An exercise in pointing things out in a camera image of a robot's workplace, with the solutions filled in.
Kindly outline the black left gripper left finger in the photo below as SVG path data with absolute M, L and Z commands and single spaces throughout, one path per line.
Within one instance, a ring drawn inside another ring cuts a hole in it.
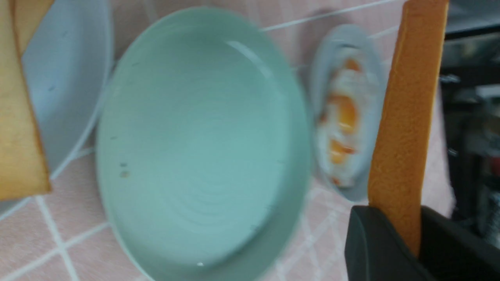
M 349 281 L 435 281 L 377 208 L 353 206 L 345 241 Z

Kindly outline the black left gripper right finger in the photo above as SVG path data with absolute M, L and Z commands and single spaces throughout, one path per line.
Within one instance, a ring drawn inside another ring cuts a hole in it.
M 433 209 L 421 210 L 418 259 L 438 281 L 498 281 L 500 251 Z

